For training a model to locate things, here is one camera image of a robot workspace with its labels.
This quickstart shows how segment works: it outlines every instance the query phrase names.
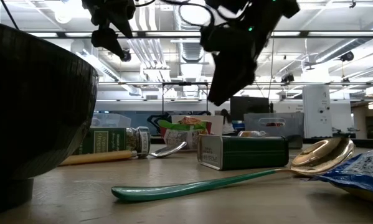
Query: table surface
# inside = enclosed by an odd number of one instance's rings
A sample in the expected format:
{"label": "table surface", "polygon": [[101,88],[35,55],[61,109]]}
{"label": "table surface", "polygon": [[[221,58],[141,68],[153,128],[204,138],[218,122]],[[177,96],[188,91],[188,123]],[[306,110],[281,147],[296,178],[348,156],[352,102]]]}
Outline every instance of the table surface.
{"label": "table surface", "polygon": [[114,185],[181,184],[258,170],[213,170],[198,164],[195,152],[58,167],[36,177],[32,200],[0,213],[0,223],[373,223],[373,203],[286,173],[153,202],[119,202],[110,191]]}

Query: computer monitor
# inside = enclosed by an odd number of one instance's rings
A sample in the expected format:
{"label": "computer monitor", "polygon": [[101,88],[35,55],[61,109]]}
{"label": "computer monitor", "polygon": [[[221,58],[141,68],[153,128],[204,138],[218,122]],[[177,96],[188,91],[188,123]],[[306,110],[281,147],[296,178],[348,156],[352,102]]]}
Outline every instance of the computer monitor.
{"label": "computer monitor", "polygon": [[244,121],[246,113],[269,113],[269,99],[264,97],[233,96],[230,98],[230,114],[234,121]]}

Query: blue snack bag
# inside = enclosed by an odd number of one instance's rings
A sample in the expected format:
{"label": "blue snack bag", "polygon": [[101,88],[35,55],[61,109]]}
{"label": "blue snack bag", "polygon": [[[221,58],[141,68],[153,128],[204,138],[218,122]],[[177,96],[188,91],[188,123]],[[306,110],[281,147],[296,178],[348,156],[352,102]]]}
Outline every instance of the blue snack bag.
{"label": "blue snack bag", "polygon": [[373,150],[355,156],[333,170],[310,180],[329,182],[355,196],[373,202]]}

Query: spice jar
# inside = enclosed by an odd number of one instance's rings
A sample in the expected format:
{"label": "spice jar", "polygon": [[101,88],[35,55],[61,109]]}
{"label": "spice jar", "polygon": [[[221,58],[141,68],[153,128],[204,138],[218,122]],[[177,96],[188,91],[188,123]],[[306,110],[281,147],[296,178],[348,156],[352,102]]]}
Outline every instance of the spice jar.
{"label": "spice jar", "polygon": [[129,150],[139,158],[150,151],[150,132],[147,127],[113,128],[91,127],[73,155]]}

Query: gold spoon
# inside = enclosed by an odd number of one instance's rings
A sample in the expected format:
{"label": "gold spoon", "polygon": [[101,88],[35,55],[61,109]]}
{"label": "gold spoon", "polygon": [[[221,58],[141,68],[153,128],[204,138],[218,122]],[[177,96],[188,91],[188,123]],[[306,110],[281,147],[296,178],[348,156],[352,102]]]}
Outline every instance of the gold spoon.
{"label": "gold spoon", "polygon": [[279,172],[313,176],[323,174],[348,160],[354,153],[355,145],[349,138],[325,139],[313,144],[296,156],[289,169],[274,169],[252,174],[205,180],[189,184],[163,187],[112,187],[111,192],[120,200],[140,202],[178,197],[205,190],[212,190],[228,184],[254,179]]}

